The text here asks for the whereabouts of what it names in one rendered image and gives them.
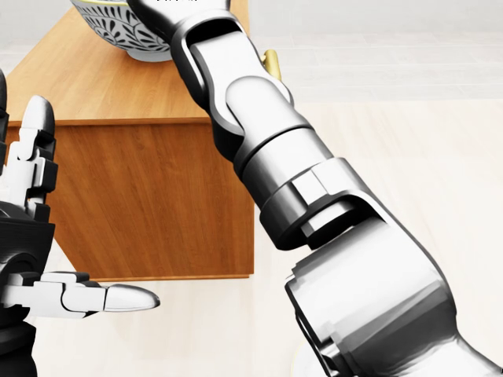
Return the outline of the wooden cabinet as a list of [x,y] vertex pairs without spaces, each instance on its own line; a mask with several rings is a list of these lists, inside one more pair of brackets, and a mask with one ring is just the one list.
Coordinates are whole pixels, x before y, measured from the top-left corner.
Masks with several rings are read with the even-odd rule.
[[75,9],[7,77],[8,141],[29,99],[53,106],[55,238],[95,280],[245,278],[254,205],[174,63],[100,39]]

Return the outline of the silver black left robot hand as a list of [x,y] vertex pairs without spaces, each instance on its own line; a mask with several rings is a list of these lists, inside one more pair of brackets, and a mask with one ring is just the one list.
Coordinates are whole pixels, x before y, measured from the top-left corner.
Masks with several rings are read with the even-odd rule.
[[17,326],[28,315],[81,319],[158,307],[158,296],[141,287],[106,287],[88,273],[45,271],[55,233],[46,197],[58,172],[53,108],[44,97],[33,96],[19,138],[11,143],[8,123],[0,70],[0,328]]

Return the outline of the black white patterned bowl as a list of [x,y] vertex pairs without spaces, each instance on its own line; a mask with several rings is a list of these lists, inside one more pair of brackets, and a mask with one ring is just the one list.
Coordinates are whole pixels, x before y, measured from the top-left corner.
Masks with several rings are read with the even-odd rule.
[[70,0],[91,29],[139,61],[172,60],[171,48],[134,14],[126,0]]

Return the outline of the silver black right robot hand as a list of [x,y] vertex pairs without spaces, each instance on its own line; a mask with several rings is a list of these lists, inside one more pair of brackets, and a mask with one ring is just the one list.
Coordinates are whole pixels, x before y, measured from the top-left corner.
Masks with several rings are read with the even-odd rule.
[[166,42],[192,16],[230,11],[230,0],[127,0],[127,4],[150,31]]

